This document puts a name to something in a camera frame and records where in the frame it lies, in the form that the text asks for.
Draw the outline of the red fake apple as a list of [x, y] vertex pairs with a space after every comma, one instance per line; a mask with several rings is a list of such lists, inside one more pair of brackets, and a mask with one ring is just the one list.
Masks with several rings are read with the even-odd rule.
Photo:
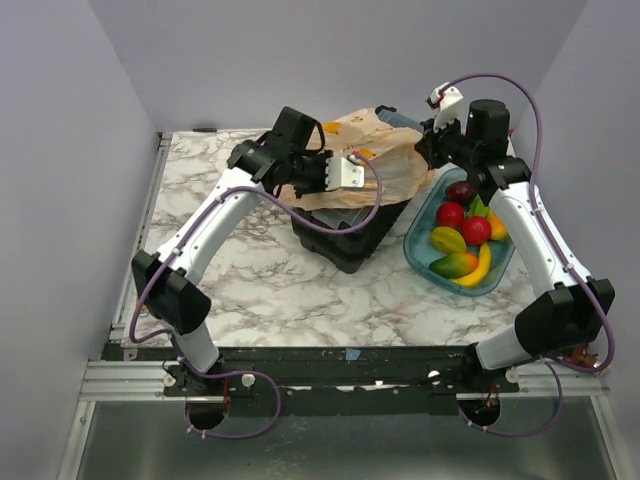
[[461, 235], [467, 245], [479, 246], [491, 238], [491, 225], [481, 216], [466, 218], [461, 225]]
[[465, 210], [456, 202], [443, 203], [436, 212], [436, 223], [440, 227], [459, 229], [464, 220]]

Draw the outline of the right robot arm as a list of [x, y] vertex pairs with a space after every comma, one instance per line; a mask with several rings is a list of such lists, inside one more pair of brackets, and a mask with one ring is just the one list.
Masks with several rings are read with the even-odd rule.
[[496, 380], [496, 370], [539, 356], [564, 353], [596, 339], [602, 314], [614, 300], [607, 279], [595, 279], [573, 255], [544, 209], [526, 162], [509, 152], [510, 113], [497, 100], [472, 102], [465, 123], [458, 101], [431, 102], [415, 149], [438, 168], [462, 168], [481, 200], [505, 225], [532, 281], [535, 300], [512, 326], [477, 343], [460, 379], [480, 392]]

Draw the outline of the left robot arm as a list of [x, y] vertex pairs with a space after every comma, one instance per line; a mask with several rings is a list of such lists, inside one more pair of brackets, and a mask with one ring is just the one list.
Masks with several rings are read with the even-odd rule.
[[271, 130], [236, 145], [218, 183], [187, 222], [153, 254], [138, 251], [131, 268], [138, 309], [166, 324], [181, 354], [191, 363], [187, 382], [201, 395], [214, 393], [222, 380], [215, 365], [219, 349], [205, 320], [211, 300], [198, 287], [216, 252], [259, 203], [283, 185], [304, 193], [326, 186], [330, 157], [312, 149], [319, 121], [291, 107], [281, 110]]

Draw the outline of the green red fake mango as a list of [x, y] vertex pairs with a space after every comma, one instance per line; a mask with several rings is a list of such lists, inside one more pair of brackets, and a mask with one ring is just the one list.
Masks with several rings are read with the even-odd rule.
[[478, 258], [468, 252], [452, 253], [433, 261], [429, 270], [445, 279], [456, 279], [473, 272], [478, 266]]

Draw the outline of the peach plastic bag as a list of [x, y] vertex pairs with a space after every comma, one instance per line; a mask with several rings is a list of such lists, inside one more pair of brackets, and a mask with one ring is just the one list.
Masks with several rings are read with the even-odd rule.
[[[415, 150], [423, 137], [416, 120], [389, 110], [363, 108], [322, 125], [325, 146], [337, 156], [354, 154], [372, 163], [382, 179], [383, 206], [412, 199], [427, 187], [436, 170]], [[361, 189], [339, 189], [297, 198], [291, 186], [282, 188], [279, 199], [292, 207], [311, 211], [323, 208], [355, 209], [372, 206], [376, 179], [366, 163]]]

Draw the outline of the yellow green fake starfruit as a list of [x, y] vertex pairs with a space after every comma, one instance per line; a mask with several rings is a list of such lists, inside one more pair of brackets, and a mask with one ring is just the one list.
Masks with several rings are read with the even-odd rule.
[[436, 227], [430, 236], [431, 245], [446, 254], [464, 253], [467, 244], [460, 232], [448, 227]]

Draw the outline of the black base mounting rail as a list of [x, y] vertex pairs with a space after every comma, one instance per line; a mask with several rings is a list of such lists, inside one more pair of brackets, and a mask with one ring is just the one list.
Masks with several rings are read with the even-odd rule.
[[166, 397], [200, 416], [448, 416], [463, 398], [518, 390], [504, 369], [483, 372], [460, 346], [225, 347], [203, 378], [166, 370]]

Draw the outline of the yellow fake banana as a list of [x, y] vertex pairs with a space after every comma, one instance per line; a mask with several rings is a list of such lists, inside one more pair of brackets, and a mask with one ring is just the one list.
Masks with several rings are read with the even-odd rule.
[[463, 288], [475, 288], [482, 283], [491, 269], [492, 253], [488, 243], [480, 246], [477, 268], [471, 273], [453, 279], [452, 282]]

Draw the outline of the blue transparent fruit tray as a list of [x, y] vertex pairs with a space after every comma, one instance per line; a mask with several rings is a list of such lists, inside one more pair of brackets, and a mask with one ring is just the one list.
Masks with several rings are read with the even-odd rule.
[[433, 284], [463, 296], [496, 288], [515, 251], [504, 225], [452, 169], [439, 178], [406, 233], [410, 267]]

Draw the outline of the orange fake fruit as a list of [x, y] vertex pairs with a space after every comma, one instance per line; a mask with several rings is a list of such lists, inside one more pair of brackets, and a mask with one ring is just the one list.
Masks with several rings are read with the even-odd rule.
[[486, 219], [491, 227], [490, 239], [493, 241], [502, 241], [508, 236], [508, 231], [498, 216], [490, 211]]

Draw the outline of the dark red fake plum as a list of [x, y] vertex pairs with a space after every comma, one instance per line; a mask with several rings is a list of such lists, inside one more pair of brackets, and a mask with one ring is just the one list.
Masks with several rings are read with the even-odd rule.
[[445, 193], [450, 202], [463, 206], [469, 205], [477, 196], [475, 188], [466, 180], [451, 183]]

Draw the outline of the black plastic toolbox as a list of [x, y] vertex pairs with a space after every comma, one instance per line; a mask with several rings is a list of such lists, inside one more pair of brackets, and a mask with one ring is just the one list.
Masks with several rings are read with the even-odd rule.
[[[353, 274], [373, 255], [408, 204], [409, 200], [405, 200], [380, 206], [367, 225], [348, 235], [328, 235], [301, 224], [295, 218], [291, 219], [291, 226], [304, 248], [328, 259], [342, 272]], [[370, 207], [315, 211], [295, 208], [298, 215], [317, 227], [339, 230], [359, 224], [369, 215], [370, 210]]]

